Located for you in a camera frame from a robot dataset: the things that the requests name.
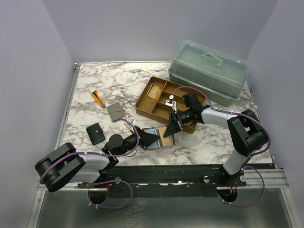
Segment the brown leather card holder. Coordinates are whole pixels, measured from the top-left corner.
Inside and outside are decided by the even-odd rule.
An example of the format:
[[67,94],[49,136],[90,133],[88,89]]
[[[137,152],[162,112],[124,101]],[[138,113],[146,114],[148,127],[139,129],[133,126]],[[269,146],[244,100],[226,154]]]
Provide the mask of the brown leather card holder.
[[143,128],[143,131],[148,134],[152,134],[154,136],[158,136],[158,140],[154,141],[151,145],[149,145],[147,150],[155,150],[164,147],[172,147],[175,145],[175,138],[173,135],[168,137],[163,137],[166,130],[166,126],[152,127],[152,128]]

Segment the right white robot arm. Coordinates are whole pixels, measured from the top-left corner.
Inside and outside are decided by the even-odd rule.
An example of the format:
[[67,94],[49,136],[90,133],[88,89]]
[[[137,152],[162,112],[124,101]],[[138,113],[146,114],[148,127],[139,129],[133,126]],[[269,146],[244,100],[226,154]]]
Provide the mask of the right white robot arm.
[[197,95],[190,92],[182,96],[188,109],[180,112],[173,98],[174,96],[170,95],[165,102],[172,108],[172,112],[169,113],[169,122],[163,137],[183,131],[184,126],[190,122],[213,124],[229,130],[234,150],[220,166],[218,175],[219,182],[224,186],[234,183],[236,174],[257,154],[256,151],[271,143],[268,132],[252,110],[229,112],[211,105],[203,105]]

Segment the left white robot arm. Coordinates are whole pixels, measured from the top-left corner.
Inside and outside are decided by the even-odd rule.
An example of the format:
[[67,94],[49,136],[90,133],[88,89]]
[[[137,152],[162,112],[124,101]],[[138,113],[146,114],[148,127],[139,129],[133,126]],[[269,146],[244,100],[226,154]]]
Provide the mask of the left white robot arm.
[[146,149],[160,139],[154,133],[146,133],[139,127],[137,132],[123,138],[119,134],[110,136],[104,148],[99,152],[78,152],[71,143],[65,143],[49,155],[38,161],[35,170],[40,183],[49,192],[55,192],[68,183],[87,182],[94,187],[102,187],[106,171],[114,167],[118,157],[126,156],[137,147]]

